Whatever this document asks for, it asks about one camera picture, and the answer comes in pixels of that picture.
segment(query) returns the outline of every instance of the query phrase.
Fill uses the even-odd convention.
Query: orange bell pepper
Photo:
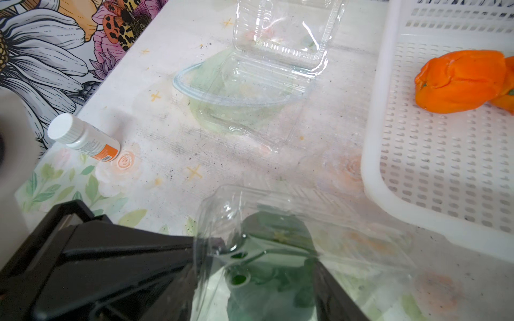
[[[416,104],[438,114],[478,108],[500,94],[506,70],[499,51],[447,53],[427,62],[416,76]]]
[[[505,63],[507,64],[507,75],[502,91],[490,103],[514,115],[514,56],[506,58]]]

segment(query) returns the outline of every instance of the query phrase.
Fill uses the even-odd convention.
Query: floral tablecloth
[[[252,173],[341,197],[362,219],[407,235],[420,273],[397,309],[374,319],[512,319],[512,265],[400,222],[364,195],[359,162],[387,5],[348,5],[309,107],[272,153],[206,131],[172,86],[174,73],[231,45],[236,2],[168,2],[79,114],[121,142],[120,156],[99,163],[54,145],[16,194],[29,226],[79,198],[121,225],[194,235],[200,202]]]

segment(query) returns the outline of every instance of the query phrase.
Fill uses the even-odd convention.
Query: white perforated basket
[[[514,116],[488,104],[438,115],[414,77],[464,49],[514,55],[514,1],[391,0],[362,154],[366,194],[392,216],[514,262]]]

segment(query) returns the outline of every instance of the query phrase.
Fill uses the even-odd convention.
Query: black plastic object
[[[186,321],[192,247],[113,225],[80,200],[56,205],[0,273],[0,320]]]
[[[319,261],[314,263],[313,284],[318,321],[369,321]]]

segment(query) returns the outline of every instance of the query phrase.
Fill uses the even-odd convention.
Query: clear plastic clamshell container
[[[288,194],[220,187],[200,207],[191,320],[317,320],[317,261],[378,319],[402,294],[414,265],[387,233],[337,209]]]
[[[176,75],[198,122],[277,151],[294,129],[345,0],[239,0],[233,47]]]

